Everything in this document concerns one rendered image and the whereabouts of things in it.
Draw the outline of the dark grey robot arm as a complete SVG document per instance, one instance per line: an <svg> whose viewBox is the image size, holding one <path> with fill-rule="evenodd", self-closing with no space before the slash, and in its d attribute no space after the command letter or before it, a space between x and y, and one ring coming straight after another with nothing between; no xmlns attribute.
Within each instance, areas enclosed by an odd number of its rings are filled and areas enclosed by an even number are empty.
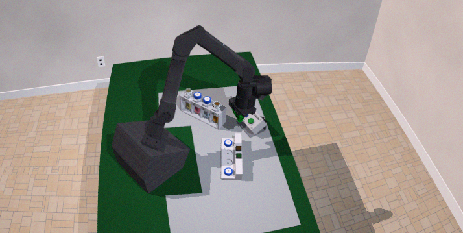
<svg viewBox="0 0 463 233"><path fill-rule="evenodd" d="M157 109L154 116L150 118L148 128L141 142L142 145L154 150L159 149L165 123L169 123L174 119L176 100L184 67L190 52L196 44L216 56L239 75L240 81L237 85L237 95L243 99L251 97L248 100L247 109L255 106L256 99L263 100L265 96L272 93L272 79L268 75L255 75L253 65L209 32L206 32L201 25L197 25L177 36L174 41L163 97L162 100L160 99L159 110Z"/></svg>

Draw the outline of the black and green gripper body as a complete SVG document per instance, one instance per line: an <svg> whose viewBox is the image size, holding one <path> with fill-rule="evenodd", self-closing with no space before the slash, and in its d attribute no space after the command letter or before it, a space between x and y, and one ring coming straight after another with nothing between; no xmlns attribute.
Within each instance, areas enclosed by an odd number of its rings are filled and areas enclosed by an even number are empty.
<svg viewBox="0 0 463 233"><path fill-rule="evenodd" d="M232 97L229 99L229 106L235 111L235 113L239 116L239 115L243 115L243 117L246 117L247 114L255 114L256 112L256 107L251 107L249 109L248 108L248 100L250 99L251 97L247 98L247 99L243 99L243 98L240 98L238 95L236 95L235 97Z"/></svg>

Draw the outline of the white four-tube rack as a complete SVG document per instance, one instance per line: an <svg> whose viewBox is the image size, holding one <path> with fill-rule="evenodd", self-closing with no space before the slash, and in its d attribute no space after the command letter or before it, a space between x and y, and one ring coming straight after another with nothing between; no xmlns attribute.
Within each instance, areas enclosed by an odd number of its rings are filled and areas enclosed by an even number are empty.
<svg viewBox="0 0 463 233"><path fill-rule="evenodd" d="M211 125L212 127L215 127L216 129L220 129L221 126L223 126L223 124L225 124L226 122L227 106L220 104L220 110L217 110L213 107L213 103L215 101L211 99L210 105L207 106L207 104L203 102L204 96L202 96L201 100L198 101L194 98L194 93L195 92L192 91L192 96L190 97L185 94L185 91L182 94L180 94L180 110L208 125ZM185 102L191 104L191 109L186 108ZM195 107L200 109L199 114L195 112ZM204 111L209 113L209 118L204 117ZM213 116L218 117L218 123L214 122Z"/></svg>

